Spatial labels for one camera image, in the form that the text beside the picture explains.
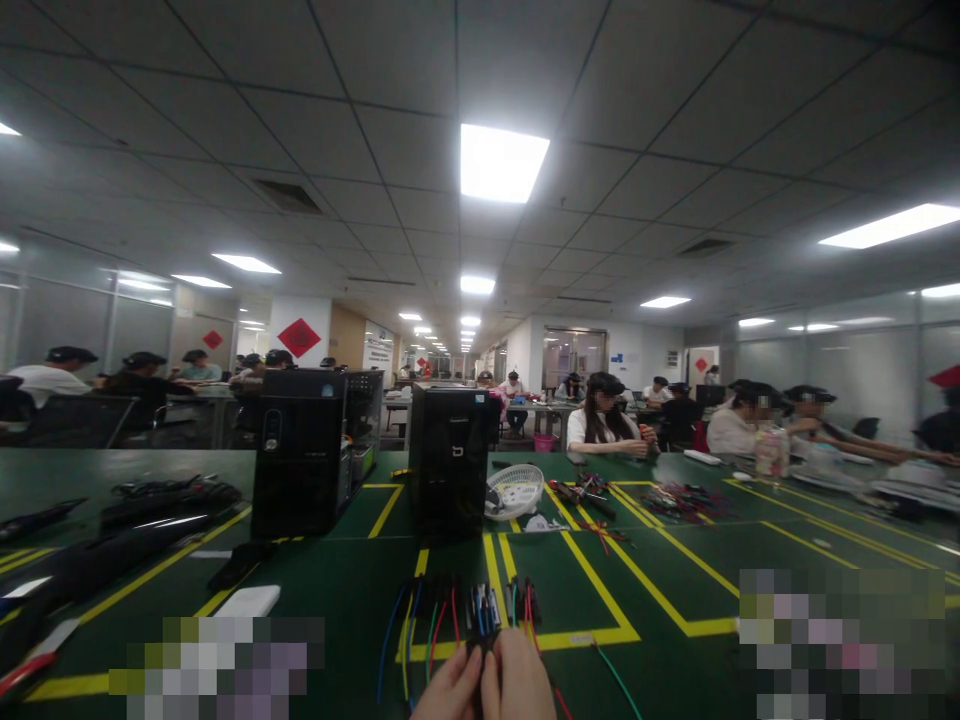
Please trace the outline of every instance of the hand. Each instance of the hand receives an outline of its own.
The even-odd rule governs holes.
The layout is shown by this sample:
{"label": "hand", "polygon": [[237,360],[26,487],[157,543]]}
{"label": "hand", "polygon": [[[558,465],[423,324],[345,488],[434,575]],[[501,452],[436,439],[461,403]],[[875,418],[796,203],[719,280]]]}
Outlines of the hand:
{"label": "hand", "polygon": [[473,695],[480,682],[482,659],[478,647],[467,659],[467,646],[462,645],[430,680],[411,720],[473,718]]}
{"label": "hand", "polygon": [[[502,669],[503,687],[498,680]],[[519,628],[500,632],[480,681],[484,720],[556,720],[543,662]]]}

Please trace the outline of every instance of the wall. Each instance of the wall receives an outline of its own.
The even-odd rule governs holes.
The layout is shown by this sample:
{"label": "wall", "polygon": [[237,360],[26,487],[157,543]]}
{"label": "wall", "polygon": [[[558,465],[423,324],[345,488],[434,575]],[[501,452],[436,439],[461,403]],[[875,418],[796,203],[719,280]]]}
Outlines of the wall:
{"label": "wall", "polygon": [[336,303],[330,310],[330,355],[338,365],[363,367],[364,332],[367,320]]}

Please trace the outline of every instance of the computer tower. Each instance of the computer tower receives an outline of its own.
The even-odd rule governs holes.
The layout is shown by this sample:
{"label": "computer tower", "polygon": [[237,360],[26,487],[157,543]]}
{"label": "computer tower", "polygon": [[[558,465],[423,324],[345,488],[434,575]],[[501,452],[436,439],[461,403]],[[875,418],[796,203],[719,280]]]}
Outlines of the computer tower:
{"label": "computer tower", "polygon": [[[324,535],[333,528],[376,460],[380,403],[372,400],[379,401],[382,384],[382,371],[267,371],[253,486],[254,537]],[[345,438],[348,418],[365,431],[359,465]]]}
{"label": "computer tower", "polygon": [[487,449],[494,404],[486,390],[413,388],[409,490],[421,544],[439,545],[483,532]]}

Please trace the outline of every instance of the plastic basket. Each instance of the plastic basket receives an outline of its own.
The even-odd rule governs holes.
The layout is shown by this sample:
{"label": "plastic basket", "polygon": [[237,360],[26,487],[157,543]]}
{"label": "plastic basket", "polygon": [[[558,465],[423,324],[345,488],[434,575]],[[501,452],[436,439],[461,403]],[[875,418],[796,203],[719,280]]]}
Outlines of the plastic basket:
{"label": "plastic basket", "polygon": [[[533,465],[513,465],[487,478],[487,512],[491,520],[513,520],[537,508],[543,494],[543,473]],[[491,496],[496,497],[491,511]]]}

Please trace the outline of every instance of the doorway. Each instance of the doorway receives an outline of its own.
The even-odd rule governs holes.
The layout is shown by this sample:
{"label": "doorway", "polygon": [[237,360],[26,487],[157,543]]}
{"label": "doorway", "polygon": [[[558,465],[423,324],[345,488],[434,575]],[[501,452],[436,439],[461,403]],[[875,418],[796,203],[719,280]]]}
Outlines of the doorway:
{"label": "doorway", "polygon": [[548,327],[543,336],[543,387],[556,389],[572,372],[586,380],[607,369],[606,358],[606,330]]}

